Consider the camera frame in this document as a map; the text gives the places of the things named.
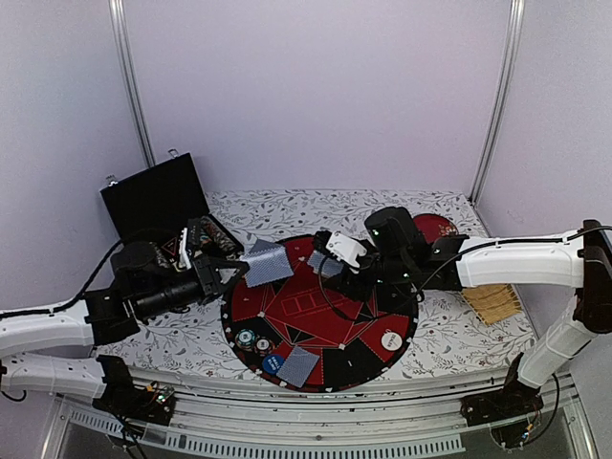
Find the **blue backed card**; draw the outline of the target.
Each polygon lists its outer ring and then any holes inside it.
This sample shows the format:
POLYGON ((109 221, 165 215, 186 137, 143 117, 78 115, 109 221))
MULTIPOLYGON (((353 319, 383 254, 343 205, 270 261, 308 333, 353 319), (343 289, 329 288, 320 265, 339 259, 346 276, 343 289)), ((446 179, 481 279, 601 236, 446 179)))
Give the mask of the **blue backed card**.
POLYGON ((262 286, 294 275, 284 245, 257 239, 240 260, 249 265, 245 281, 249 288, 262 286))

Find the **white dealer button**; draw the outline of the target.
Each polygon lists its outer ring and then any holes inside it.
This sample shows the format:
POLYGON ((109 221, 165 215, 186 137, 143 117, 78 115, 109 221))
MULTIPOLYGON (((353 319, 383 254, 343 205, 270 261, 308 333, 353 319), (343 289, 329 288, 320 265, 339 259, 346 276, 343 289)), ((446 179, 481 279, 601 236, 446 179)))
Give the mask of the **white dealer button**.
POLYGON ((389 352, 396 352, 403 346, 403 338, 400 334, 393 331, 385 331, 381 337, 382 348, 389 352))

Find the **poker chip stack teal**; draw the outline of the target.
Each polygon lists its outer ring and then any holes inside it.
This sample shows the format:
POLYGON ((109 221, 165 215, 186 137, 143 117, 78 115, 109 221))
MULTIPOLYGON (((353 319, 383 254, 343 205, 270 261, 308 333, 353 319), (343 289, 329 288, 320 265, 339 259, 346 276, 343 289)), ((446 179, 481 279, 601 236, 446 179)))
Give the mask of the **poker chip stack teal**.
POLYGON ((258 335, 251 329, 242 329, 235 336, 236 346, 247 352, 253 352, 256 349, 258 335))

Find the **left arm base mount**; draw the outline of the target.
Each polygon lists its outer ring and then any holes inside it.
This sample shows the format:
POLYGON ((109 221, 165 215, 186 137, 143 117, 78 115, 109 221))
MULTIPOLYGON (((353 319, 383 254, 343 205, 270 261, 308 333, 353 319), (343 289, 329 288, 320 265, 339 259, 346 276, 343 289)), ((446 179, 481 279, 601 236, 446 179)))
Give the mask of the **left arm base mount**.
POLYGON ((92 406, 118 418, 169 426, 176 405, 175 393, 174 386, 158 382, 146 387, 112 382, 92 401, 92 406))

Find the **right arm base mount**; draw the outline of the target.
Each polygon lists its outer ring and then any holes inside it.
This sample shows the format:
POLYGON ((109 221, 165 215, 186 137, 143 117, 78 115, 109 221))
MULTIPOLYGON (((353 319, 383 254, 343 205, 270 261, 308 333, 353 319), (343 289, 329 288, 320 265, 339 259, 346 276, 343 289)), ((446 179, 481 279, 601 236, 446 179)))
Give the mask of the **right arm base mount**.
POLYGON ((491 437, 499 447, 513 449, 528 443, 543 406, 538 389, 504 387, 462 398, 460 414, 468 426, 501 422, 490 428, 491 437))

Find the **poker chip stack red top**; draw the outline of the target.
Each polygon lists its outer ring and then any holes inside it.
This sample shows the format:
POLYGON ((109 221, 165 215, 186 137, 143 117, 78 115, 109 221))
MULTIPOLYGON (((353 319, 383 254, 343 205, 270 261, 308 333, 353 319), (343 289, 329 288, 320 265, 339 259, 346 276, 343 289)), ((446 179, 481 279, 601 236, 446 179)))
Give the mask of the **poker chip stack red top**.
POLYGON ((253 351, 260 357, 270 355, 274 350, 274 342, 266 337, 258 337, 253 345, 253 351))

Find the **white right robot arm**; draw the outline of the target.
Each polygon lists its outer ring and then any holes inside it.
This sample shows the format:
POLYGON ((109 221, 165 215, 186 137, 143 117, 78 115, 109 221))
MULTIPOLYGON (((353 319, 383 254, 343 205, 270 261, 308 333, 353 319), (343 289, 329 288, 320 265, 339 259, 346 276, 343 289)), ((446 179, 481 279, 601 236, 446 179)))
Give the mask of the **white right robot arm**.
POLYGON ((494 397, 494 408, 515 416, 561 366, 598 335, 611 331, 611 228, 586 220, 560 234, 482 238, 446 236, 429 244, 406 208, 383 208, 365 221, 371 240, 338 231, 325 244, 350 280, 426 290, 461 291, 496 284, 574 289, 573 301, 545 336, 517 357, 494 397))

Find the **blue backed dealt cards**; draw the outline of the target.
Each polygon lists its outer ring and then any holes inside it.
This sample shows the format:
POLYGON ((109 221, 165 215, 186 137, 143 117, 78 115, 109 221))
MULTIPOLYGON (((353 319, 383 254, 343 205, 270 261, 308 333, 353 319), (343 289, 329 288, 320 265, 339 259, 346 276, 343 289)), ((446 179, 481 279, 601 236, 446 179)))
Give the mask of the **blue backed dealt cards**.
POLYGON ((319 355, 297 346, 284 360, 276 376, 287 384, 301 388, 314 371, 318 361, 319 355))

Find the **blue playing card deck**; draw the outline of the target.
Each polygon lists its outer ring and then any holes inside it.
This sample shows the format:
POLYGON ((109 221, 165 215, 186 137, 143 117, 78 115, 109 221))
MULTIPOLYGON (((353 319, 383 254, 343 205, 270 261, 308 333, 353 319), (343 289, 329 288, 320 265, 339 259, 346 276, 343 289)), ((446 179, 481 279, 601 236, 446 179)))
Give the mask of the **blue playing card deck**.
POLYGON ((307 261, 307 265, 313 269, 315 275, 330 278, 341 274, 343 265, 333 257, 328 257, 319 251, 313 251, 307 261))

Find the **blue small blind button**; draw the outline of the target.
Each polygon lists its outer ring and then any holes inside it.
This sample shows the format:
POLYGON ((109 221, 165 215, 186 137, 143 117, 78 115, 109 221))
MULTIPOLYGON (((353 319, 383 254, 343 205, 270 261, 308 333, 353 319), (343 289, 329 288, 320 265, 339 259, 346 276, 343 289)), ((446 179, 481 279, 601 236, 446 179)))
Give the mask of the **blue small blind button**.
POLYGON ((266 373, 276 375, 283 366, 284 362, 285 360, 282 356, 271 354, 262 360, 262 368, 266 373))

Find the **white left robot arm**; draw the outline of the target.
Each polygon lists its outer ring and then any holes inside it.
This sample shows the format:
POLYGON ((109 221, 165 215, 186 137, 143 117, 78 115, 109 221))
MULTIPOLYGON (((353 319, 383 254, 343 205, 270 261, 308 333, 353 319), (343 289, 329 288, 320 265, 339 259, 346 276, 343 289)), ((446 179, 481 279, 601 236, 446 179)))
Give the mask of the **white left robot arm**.
POLYGON ((65 346, 98 347, 127 339, 151 318, 230 291, 249 270, 240 260, 182 252, 171 263, 152 242, 136 241, 105 255, 114 280, 106 289, 83 287, 73 299, 1 314, 1 388, 105 398, 122 415, 142 407, 124 361, 114 356, 50 357, 65 346))

